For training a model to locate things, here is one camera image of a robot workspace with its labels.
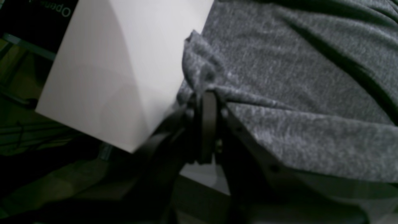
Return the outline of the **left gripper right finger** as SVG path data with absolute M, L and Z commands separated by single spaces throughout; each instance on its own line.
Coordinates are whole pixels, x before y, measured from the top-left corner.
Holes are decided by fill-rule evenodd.
M 231 195 L 228 224 L 396 224 L 397 213 L 375 218 L 359 202 L 324 195 L 256 142 L 215 98 L 215 151 Z

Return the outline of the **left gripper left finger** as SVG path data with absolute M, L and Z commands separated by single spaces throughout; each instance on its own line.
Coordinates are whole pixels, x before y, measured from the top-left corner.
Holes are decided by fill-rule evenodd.
M 170 206 L 185 164 L 209 164 L 215 148 L 215 94 L 192 95 L 134 153 L 104 178 L 65 200 L 1 220 L 2 224 L 177 224 Z

